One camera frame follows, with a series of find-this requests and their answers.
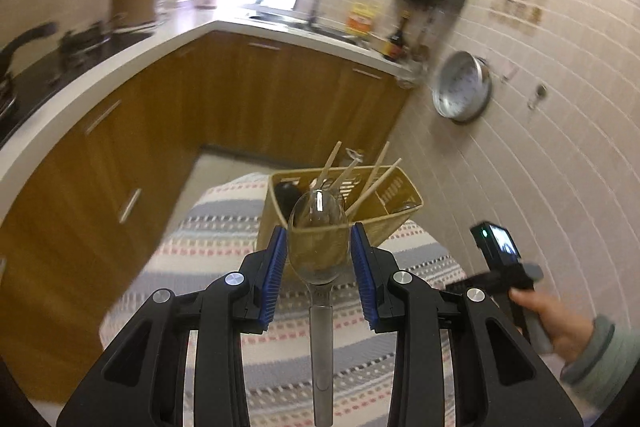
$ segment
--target utensil holder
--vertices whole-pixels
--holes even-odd
[[[390,166],[381,166],[378,169],[376,179]],[[335,167],[329,169],[328,177],[336,180],[345,167]],[[373,166],[356,167],[340,184],[340,195],[344,200],[344,207],[348,208],[358,199],[362,188],[371,173]],[[260,220],[258,231],[257,250],[266,248],[271,232],[276,225],[287,227],[288,216],[282,215],[280,206],[275,198],[274,186],[280,182],[292,182],[296,184],[302,193],[308,191],[309,185],[321,173],[322,169],[297,169],[292,171],[274,172],[269,176],[267,196],[264,201],[264,210]],[[405,210],[396,211],[406,203],[413,203],[415,206]],[[412,184],[409,177],[396,167],[394,172],[386,179],[380,187],[362,202],[356,213],[351,216],[350,224],[361,222],[367,232],[367,237],[372,246],[377,247],[392,233],[394,233],[412,214],[415,214],[423,206],[424,202],[420,193]],[[318,264],[330,260],[319,259]],[[295,280],[297,276],[289,265],[289,260],[285,265],[285,280]]]

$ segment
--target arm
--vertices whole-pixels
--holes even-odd
[[[561,380],[598,409],[605,409],[640,359],[640,334],[620,330],[602,315],[592,322],[543,293],[512,289],[510,297],[540,316],[554,351],[567,363]]]

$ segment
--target sleeve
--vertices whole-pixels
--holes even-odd
[[[560,379],[594,407],[604,410],[625,384],[640,359],[640,333],[623,331],[603,315],[583,354],[562,370]]]

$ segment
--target yellow container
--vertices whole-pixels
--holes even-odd
[[[382,176],[389,166],[382,166],[378,169],[377,177]],[[345,167],[335,167],[329,169],[329,178],[337,179],[344,171]],[[369,178],[373,169],[372,166],[356,167],[351,172],[349,178],[340,185],[340,195],[344,200],[344,207],[348,208],[353,201],[358,199],[362,188]],[[302,193],[308,191],[309,185],[315,180],[322,169],[298,169],[293,171],[274,172],[269,177],[267,197],[264,201],[264,210],[260,220],[260,230],[258,230],[257,250],[267,247],[271,238],[271,233],[276,225],[287,228],[287,219],[282,215],[280,206],[275,198],[274,187],[280,182],[292,182],[298,186]],[[414,204],[412,208],[401,210],[407,203]],[[386,179],[382,185],[365,201],[362,202],[356,213],[351,216],[350,224],[361,222],[367,232],[367,237],[372,246],[377,247],[392,233],[394,233],[402,223],[412,214],[415,214],[423,206],[422,198],[411,180],[400,168]],[[296,275],[289,266],[289,260],[285,266],[284,279],[295,279]]]
[[[354,3],[347,17],[346,29],[351,35],[366,37],[371,33],[373,21],[378,14],[377,6],[370,6],[361,2]]]

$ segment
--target sink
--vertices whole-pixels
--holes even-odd
[[[252,15],[251,17],[249,17],[249,19],[253,21],[268,22],[273,24],[283,24],[289,28],[295,28],[297,30],[315,33],[317,35],[329,37],[330,39],[335,39],[340,42],[346,42],[347,44],[353,44],[354,46],[364,47],[362,44],[362,40],[360,40],[359,38],[336,28],[331,28],[330,26],[324,26],[321,24],[309,25],[307,21],[271,13],[260,13],[258,15]]]
[[[331,39],[336,39],[340,42],[346,42],[347,44],[353,44],[354,46],[360,46],[360,39],[336,28],[330,26],[314,25],[308,31],[316,33],[318,35],[324,35]]]

